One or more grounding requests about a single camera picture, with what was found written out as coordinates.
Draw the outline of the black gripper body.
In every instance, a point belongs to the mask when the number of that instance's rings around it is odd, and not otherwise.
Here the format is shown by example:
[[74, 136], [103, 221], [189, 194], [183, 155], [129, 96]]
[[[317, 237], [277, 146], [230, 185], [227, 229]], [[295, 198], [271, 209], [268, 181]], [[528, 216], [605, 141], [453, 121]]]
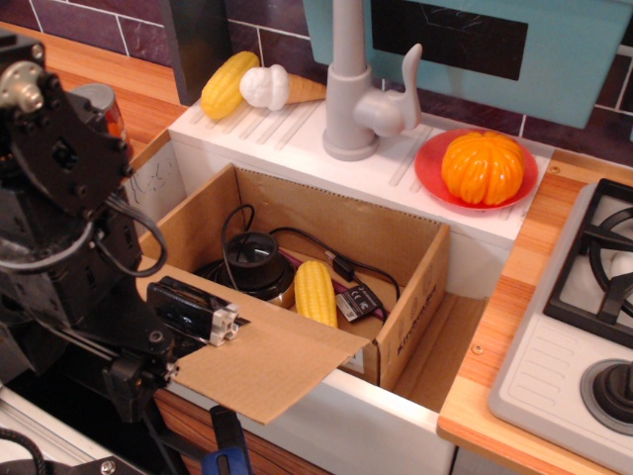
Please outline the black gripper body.
[[141, 420], [158, 388], [148, 369], [174, 361], [173, 335], [130, 276], [101, 290], [76, 276], [1, 276], [1, 366], [43, 375], [63, 363], [70, 376], [108, 398], [126, 423]]

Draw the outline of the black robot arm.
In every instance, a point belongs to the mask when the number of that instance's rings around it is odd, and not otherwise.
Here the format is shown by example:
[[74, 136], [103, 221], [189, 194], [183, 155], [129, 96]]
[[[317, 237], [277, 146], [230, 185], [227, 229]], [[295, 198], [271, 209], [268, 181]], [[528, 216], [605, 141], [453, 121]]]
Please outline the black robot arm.
[[128, 201], [127, 142], [90, 102], [45, 68], [45, 47], [1, 34], [1, 334], [10, 354], [48, 371], [69, 346], [88, 384], [128, 423], [139, 421], [174, 371], [170, 328], [136, 283], [136, 224], [158, 226]]

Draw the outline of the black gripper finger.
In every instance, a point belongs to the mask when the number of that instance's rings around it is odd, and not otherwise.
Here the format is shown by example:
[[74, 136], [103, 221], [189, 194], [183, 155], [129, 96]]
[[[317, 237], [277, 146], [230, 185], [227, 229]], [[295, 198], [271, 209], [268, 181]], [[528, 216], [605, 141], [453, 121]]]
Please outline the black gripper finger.
[[162, 365], [152, 365], [148, 369], [149, 381], [158, 389], [167, 387], [172, 379], [179, 373], [179, 361], [167, 361]]
[[170, 328], [205, 345], [219, 347], [250, 324], [239, 305], [169, 276], [150, 283], [146, 297]]

